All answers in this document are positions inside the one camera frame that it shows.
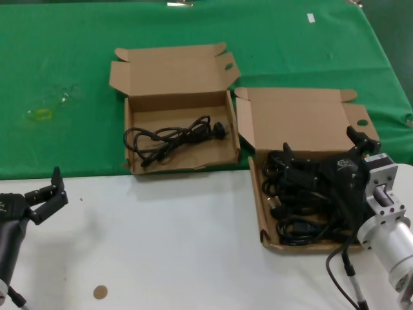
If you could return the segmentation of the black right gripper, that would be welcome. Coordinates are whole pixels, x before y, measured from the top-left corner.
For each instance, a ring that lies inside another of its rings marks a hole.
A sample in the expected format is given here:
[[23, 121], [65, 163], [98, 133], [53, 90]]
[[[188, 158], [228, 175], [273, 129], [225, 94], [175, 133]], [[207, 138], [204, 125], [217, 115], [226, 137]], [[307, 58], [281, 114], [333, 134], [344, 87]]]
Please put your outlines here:
[[285, 180], [301, 187], [317, 187], [319, 174], [325, 179], [328, 193], [345, 216], [353, 232], [358, 232], [365, 220], [367, 175], [363, 159], [379, 154], [381, 143], [364, 132], [347, 127], [347, 136], [354, 146], [346, 151], [327, 154], [317, 160], [296, 158], [284, 142]]

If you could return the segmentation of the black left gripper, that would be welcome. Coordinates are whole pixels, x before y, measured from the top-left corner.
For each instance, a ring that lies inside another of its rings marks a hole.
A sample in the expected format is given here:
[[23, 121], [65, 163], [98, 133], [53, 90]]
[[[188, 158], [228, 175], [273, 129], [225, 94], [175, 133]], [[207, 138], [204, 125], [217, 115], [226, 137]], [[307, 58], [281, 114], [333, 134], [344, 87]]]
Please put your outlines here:
[[68, 204], [65, 185], [59, 167], [55, 167], [51, 185], [22, 194], [1, 194], [1, 280], [10, 283], [29, 221], [28, 202], [41, 205], [31, 214], [40, 225]]

